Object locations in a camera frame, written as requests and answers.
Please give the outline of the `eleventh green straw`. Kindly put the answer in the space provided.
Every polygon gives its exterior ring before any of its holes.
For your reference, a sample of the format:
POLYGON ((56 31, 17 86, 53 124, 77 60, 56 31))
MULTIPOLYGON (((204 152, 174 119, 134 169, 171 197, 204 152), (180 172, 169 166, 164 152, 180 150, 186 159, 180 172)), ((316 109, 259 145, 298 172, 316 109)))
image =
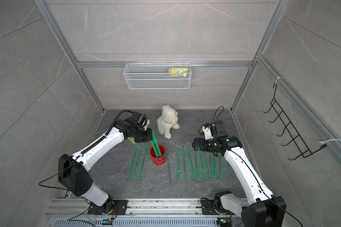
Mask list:
POLYGON ((229 177, 230 176, 230 172, 229 172, 229 163, 226 161, 226 176, 229 177))

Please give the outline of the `fourteenth green straw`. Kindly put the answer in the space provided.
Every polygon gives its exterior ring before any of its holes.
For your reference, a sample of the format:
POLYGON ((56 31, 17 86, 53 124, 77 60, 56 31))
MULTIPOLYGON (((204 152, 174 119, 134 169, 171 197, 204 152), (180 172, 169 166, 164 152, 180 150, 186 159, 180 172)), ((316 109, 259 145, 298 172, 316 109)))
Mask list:
POLYGON ((131 176, 131 172, 132 172, 133 164, 134 164, 134 161, 135 161, 135 156, 136 156, 136 153, 137 153, 137 149, 138 149, 138 147, 136 146, 135 150, 134 150, 134 153, 133 153, 133 156, 132 156, 129 172, 128 172, 128 175, 127 175, 127 180, 129 180, 130 176, 131 176))

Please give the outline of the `thirteenth green straw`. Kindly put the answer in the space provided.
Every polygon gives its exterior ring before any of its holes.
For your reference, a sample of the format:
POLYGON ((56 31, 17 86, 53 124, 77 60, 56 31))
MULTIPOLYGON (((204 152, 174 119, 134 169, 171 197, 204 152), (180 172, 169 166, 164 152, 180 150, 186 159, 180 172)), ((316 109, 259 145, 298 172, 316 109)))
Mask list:
POLYGON ((144 153, 144 155, 143 155, 142 165, 141 165, 140 173, 139 173, 139 176, 138 176, 138 179, 139 179, 139 180, 141 179, 142 172, 143 172, 143 169, 144 169, 144 164, 145 164, 145 159, 146 159, 147 150, 148 150, 148 146, 145 147, 145 153, 144 153))

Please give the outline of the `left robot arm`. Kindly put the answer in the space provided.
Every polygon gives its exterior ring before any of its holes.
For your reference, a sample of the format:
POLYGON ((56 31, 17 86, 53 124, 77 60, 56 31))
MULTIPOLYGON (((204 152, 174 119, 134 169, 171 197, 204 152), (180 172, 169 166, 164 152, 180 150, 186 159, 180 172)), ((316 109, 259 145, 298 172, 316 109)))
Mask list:
POLYGON ((150 120, 145 114, 130 110, 120 111, 110 127, 95 141, 84 149, 72 154, 63 154, 58 161, 59 183, 75 196, 90 202, 102 214, 110 214, 115 210, 112 197, 96 185, 88 173, 94 164, 108 151, 127 138, 136 143, 148 142, 152 139, 152 129, 148 128, 150 120))

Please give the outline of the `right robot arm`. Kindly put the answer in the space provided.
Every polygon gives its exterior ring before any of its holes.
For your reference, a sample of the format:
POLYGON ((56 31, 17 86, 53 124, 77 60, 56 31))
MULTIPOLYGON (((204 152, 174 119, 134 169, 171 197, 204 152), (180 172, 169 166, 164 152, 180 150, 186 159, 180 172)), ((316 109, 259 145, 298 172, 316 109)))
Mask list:
POLYGON ((238 177, 245 198, 230 191, 215 194, 215 211, 221 215, 232 213, 241 218, 246 227, 280 227, 285 216, 286 203, 263 183, 249 162, 242 144, 236 136, 203 139, 195 138, 195 151, 220 153, 238 177))

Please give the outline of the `twelfth green straw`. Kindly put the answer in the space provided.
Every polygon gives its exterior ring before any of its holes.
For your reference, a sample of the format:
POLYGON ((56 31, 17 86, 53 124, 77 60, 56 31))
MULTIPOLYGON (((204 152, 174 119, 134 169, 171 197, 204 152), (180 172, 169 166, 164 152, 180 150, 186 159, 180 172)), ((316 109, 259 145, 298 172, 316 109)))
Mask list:
POLYGON ((142 155, 142 148, 143 148, 143 146, 138 147, 138 157, 137 157, 137 162, 136 162, 134 179, 137 179, 138 169, 139 169, 139 164, 140 164, 140 158, 141 158, 141 155, 142 155))

